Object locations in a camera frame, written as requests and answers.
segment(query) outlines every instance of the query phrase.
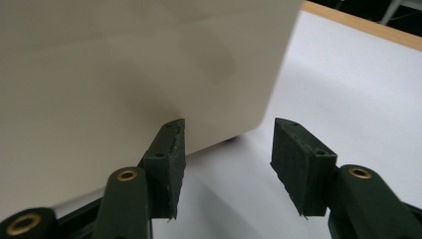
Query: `wooden table edge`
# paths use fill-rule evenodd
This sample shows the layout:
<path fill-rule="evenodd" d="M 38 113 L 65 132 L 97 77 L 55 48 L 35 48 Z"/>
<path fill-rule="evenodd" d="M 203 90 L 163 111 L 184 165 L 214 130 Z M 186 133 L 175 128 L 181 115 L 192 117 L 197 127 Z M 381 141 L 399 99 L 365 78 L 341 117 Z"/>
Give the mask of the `wooden table edge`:
<path fill-rule="evenodd" d="M 305 1 L 302 9 L 359 31 L 422 51 L 421 37 L 327 8 L 314 2 Z"/>

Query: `white table surface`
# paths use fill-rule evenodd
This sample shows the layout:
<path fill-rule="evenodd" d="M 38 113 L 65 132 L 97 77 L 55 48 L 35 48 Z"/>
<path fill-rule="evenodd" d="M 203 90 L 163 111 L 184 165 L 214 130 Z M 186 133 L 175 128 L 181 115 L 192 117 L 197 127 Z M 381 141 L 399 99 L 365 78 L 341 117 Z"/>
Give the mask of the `white table surface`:
<path fill-rule="evenodd" d="M 154 238 L 330 238 L 327 216 L 300 217 L 270 167 L 275 117 L 422 207 L 421 76 L 421 52 L 302 12 L 262 124 L 188 156 L 178 218 L 153 220 Z"/>

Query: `black plastic bracket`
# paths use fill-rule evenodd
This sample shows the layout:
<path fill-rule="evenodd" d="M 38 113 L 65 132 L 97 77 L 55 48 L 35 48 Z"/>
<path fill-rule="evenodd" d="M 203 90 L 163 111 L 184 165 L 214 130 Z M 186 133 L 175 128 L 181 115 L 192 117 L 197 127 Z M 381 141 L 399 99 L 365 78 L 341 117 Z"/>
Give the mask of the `black plastic bracket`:
<path fill-rule="evenodd" d="M 163 125 L 138 167 L 110 176 L 103 198 L 59 220 L 50 208 L 18 212 L 0 223 L 0 238 L 152 238 L 152 218 L 177 216 L 186 166 L 184 127 L 184 119 Z"/>
<path fill-rule="evenodd" d="M 329 207 L 334 239 L 422 238 L 419 209 L 401 202 L 375 171 L 337 168 L 335 161 L 336 154 L 300 124 L 276 119 L 271 166 L 301 215 L 324 216 Z"/>

